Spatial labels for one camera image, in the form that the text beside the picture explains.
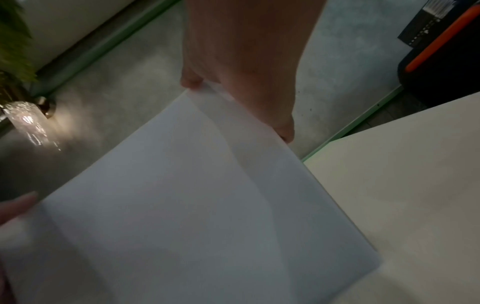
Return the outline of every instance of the orange stripe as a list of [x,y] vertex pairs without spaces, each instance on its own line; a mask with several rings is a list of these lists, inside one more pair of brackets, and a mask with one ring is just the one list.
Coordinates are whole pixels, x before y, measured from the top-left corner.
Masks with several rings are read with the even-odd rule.
[[405,68],[407,73],[415,71],[431,55],[435,54],[445,43],[452,39],[456,34],[469,25],[480,15],[480,5],[474,5],[463,13],[452,25],[448,27],[440,36],[437,37],[428,47],[423,50],[415,59],[413,59]]

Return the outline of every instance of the green edge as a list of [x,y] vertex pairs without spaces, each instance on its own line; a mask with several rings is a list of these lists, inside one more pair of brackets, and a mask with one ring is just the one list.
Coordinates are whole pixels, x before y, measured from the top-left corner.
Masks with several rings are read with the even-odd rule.
[[105,40],[105,43],[99,44],[98,46],[92,48],[85,54],[70,62],[59,73],[56,73],[51,79],[49,79],[48,84],[46,84],[44,87],[41,87],[38,92],[32,92],[32,94],[34,96],[49,96],[65,82],[100,59],[103,55],[111,51],[121,42],[125,41],[128,37],[136,33],[159,15],[163,14],[179,1],[180,0],[165,0],[162,3],[152,7],[142,16],[130,23],[127,23],[124,27],[113,33],[110,38]]
[[305,162],[307,161],[309,158],[311,158],[315,153],[317,153],[318,151],[320,151],[323,147],[325,147],[327,144],[329,144],[330,142],[334,141],[334,140],[337,140],[337,139],[340,139],[342,138],[343,136],[345,136],[348,132],[350,132],[351,130],[353,130],[353,128],[355,128],[356,126],[358,126],[359,124],[361,124],[363,121],[365,121],[368,117],[370,117],[373,113],[375,113],[376,111],[380,110],[384,105],[386,105],[387,103],[389,103],[393,98],[395,98],[398,94],[400,94],[402,91],[404,90],[404,88],[402,86],[399,86],[398,88],[396,88],[395,90],[391,91],[387,96],[383,97],[379,102],[377,102],[376,104],[374,104],[371,108],[369,108],[368,110],[366,110],[363,114],[361,114],[357,119],[355,119],[354,121],[352,121],[351,123],[349,123],[346,127],[344,127],[343,129],[341,129],[340,131],[338,131],[335,135],[333,135],[332,137],[330,137],[327,141],[325,141],[323,144],[321,144],[318,148],[316,148],[315,150],[312,151],[312,153],[310,153],[309,155],[307,155],[306,157],[304,157],[301,161],[302,162]]

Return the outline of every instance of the sheet of paper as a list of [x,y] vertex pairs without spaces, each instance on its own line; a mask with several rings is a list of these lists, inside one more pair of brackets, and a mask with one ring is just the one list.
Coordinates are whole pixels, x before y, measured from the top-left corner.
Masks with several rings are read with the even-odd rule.
[[320,303],[377,253],[274,131],[204,86],[0,229],[18,304]]

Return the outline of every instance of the barcode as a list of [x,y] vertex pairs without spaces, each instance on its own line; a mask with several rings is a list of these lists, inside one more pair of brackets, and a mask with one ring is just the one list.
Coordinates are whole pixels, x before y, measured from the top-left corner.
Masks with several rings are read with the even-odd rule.
[[443,19],[455,6],[457,0],[428,0],[423,10],[439,19]]

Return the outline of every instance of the yellow-green foliage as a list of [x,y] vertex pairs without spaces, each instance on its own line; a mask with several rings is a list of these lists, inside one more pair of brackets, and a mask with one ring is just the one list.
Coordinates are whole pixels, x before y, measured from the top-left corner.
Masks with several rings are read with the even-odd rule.
[[25,52],[32,37],[16,0],[0,0],[0,66],[24,82],[36,79]]

